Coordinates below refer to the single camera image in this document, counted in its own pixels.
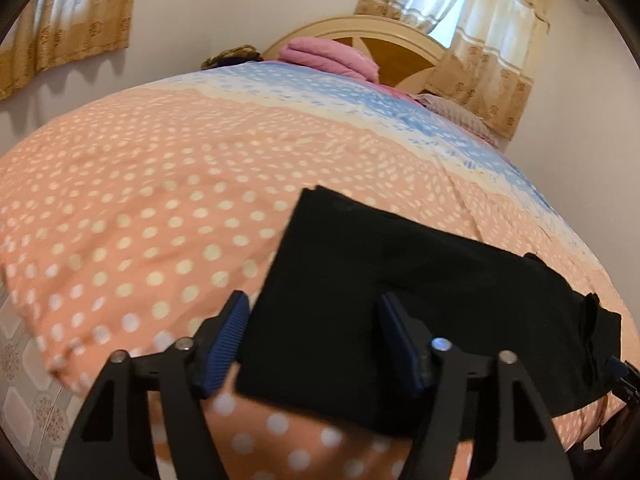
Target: pile of clothes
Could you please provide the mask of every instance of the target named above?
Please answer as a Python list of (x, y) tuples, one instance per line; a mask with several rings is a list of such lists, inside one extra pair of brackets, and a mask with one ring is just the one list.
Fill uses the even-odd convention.
[(372, 59), (353, 47), (333, 40), (294, 38), (280, 50), (278, 60), (359, 81), (380, 81), (379, 67)]

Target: ridged blue pad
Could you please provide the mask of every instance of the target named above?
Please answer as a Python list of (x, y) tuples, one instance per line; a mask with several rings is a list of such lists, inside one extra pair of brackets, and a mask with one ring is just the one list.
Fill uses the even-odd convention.
[(218, 337), (207, 354), (205, 375), (201, 385), (203, 398), (209, 398), (222, 387), (226, 374), (236, 359), (238, 346), (251, 314), (247, 295), (239, 294), (231, 309), (231, 313), (220, 328)]
[(396, 373), (412, 396), (419, 397), (427, 385), (424, 384), (420, 374), (418, 352), (400, 321), (394, 300), (389, 295), (382, 296), (378, 305), (378, 313)]

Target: window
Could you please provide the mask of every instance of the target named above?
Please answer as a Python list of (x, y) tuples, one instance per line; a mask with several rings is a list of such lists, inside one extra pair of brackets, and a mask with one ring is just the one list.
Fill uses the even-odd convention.
[(451, 46), (451, 41), (453, 40), (453, 35), (456, 31), (456, 25), (458, 24), (464, 3), (465, 0), (457, 0), (442, 21), (429, 33), (430, 38), (433, 38), (445, 48)]

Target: headboard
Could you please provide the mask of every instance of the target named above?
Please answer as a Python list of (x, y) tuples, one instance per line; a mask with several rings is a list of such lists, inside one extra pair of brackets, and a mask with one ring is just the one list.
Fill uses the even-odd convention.
[(444, 47), (404, 23), (380, 16), (341, 16), (305, 25), (271, 45), (262, 56), (273, 60), (293, 38), (328, 38), (357, 48), (380, 67), (380, 83), (419, 93)]

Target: polka dot bedspread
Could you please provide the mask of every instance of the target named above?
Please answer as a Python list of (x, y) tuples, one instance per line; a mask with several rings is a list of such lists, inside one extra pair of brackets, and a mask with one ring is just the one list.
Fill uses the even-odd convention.
[[(47, 369), (86, 393), (111, 351), (165, 349), (234, 289), (257, 297), (303, 187), (317, 184), (433, 228), (534, 252), (623, 316), (597, 259), (491, 147), (354, 80), (278, 63), (178, 76), (61, 116), (0, 161), (1, 265)], [(232, 480), (397, 478), (409, 441), (234, 392), (204, 402)], [(620, 408), (555, 419), (565, 447)], [(172, 470), (152, 402), (163, 479)], [(466, 477), (460, 444), (452, 478)]]

